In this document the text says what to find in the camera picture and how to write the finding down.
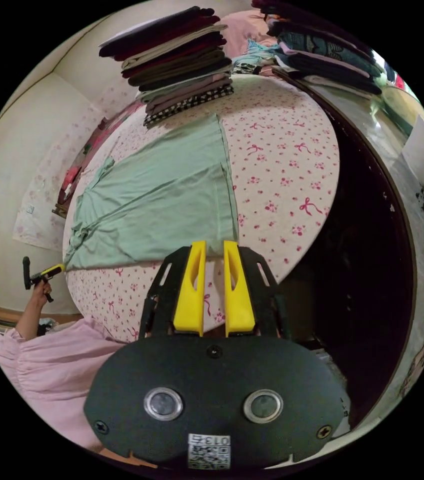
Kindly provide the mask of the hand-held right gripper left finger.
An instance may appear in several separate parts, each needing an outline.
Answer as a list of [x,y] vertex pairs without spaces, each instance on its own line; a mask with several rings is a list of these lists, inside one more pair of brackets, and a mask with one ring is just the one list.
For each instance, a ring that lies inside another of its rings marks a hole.
[[173,327],[178,333],[202,336],[204,332],[206,242],[191,244],[176,304]]

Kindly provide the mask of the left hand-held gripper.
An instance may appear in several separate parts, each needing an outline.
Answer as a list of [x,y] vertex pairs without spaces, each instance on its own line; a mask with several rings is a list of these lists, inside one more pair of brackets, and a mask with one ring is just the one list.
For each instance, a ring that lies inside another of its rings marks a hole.
[[52,279],[53,277],[63,273],[65,271],[65,266],[60,263],[60,264],[57,264],[57,265],[54,265],[53,267],[50,267],[46,270],[43,271],[43,275],[36,275],[34,277],[31,277],[30,278],[30,281],[28,283],[28,287],[30,290],[33,291],[33,288],[34,286],[42,279],[44,280],[47,280],[49,282],[48,279]]

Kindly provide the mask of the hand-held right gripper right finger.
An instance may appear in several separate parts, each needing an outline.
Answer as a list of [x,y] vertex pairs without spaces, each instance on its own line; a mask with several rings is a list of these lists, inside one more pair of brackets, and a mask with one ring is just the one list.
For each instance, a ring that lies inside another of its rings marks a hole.
[[252,333],[255,317],[238,244],[225,241],[223,253],[225,335],[229,338]]

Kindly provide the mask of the person's left hand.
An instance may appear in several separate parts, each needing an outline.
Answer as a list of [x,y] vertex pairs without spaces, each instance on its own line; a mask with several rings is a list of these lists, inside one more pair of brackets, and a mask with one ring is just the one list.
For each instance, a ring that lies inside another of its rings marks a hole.
[[32,309],[36,311],[41,311],[42,308],[49,302],[51,299],[52,288],[50,283],[42,279],[40,280],[33,288],[32,296],[30,299],[30,305]]

